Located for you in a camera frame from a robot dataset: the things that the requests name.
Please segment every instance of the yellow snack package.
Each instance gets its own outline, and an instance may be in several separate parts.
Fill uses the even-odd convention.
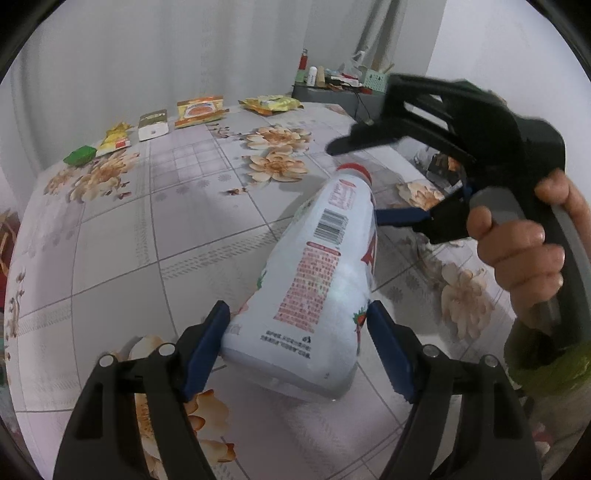
[[[296,108],[304,108],[299,100],[285,95],[261,95],[257,98],[238,100],[238,103],[244,108],[265,116],[295,110]]]
[[[178,120],[176,128],[204,124],[212,120],[220,120],[229,109],[223,109],[223,96],[201,97],[177,103]]]
[[[131,142],[127,137],[127,130],[130,128],[132,128],[130,124],[120,122],[107,130],[105,139],[96,149],[96,156],[100,157],[101,155],[114,152],[121,148],[129,147]]]

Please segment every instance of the food package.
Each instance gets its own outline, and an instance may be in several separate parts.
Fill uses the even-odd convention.
[[[139,141],[150,138],[162,137],[168,133],[168,117],[166,110],[146,113],[139,117],[138,137]]]
[[[297,108],[304,108],[301,102],[285,95],[262,95],[257,98],[246,98],[238,103],[244,108],[253,110],[261,115],[273,115],[277,112],[287,112]]]
[[[64,158],[64,162],[72,167],[81,167],[86,165],[90,160],[93,160],[96,157],[96,149],[93,147],[89,147],[85,145],[84,147],[80,147],[77,150],[74,150],[71,154],[69,154],[66,158]]]
[[[126,124],[125,122],[120,122],[110,130],[107,130],[105,139],[96,149],[96,156],[100,157],[107,153],[120,150],[121,148],[129,147],[131,142],[127,137],[127,130],[130,128],[132,128],[131,125]]]
[[[176,128],[220,120],[230,111],[223,109],[223,96],[194,98],[177,103],[177,107],[178,120],[174,123]]]
[[[306,401],[351,386],[374,283],[370,183],[343,164],[296,211],[222,338],[221,356],[245,378]]]

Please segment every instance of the white bottle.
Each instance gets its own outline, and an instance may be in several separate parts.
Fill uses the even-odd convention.
[[[306,80],[306,85],[308,87],[313,87],[316,85],[316,74],[318,73],[318,69],[316,67],[310,67],[308,70],[308,79]]]
[[[370,184],[362,166],[340,166],[271,252],[222,338],[224,360],[250,380],[303,400],[351,386],[375,263]]]

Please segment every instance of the screw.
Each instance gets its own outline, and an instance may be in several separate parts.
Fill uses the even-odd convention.
[[[174,353],[176,348],[172,343],[164,343],[158,347],[158,353],[162,356],[169,356]]]
[[[439,348],[437,348],[435,345],[425,345],[423,347],[423,353],[427,356],[430,356],[431,358],[435,358],[437,355],[439,355]]]
[[[494,357],[492,355],[485,355],[484,356],[484,363],[487,364],[491,368],[495,368],[499,364],[499,361],[496,359],[496,357]]]
[[[100,357],[99,365],[102,367],[108,367],[110,365],[113,365],[113,362],[113,355],[104,355]]]

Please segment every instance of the hand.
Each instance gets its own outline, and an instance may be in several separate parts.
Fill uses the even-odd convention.
[[[591,210],[573,182],[562,170],[554,170],[538,183],[535,194],[549,205],[562,205],[591,258]],[[478,240],[480,259],[495,269],[496,282],[511,294],[517,317],[535,327],[535,319],[527,312],[536,303],[551,299],[562,286],[564,249],[544,243],[539,223],[515,220],[496,225],[491,211],[483,206],[470,212],[467,229]]]

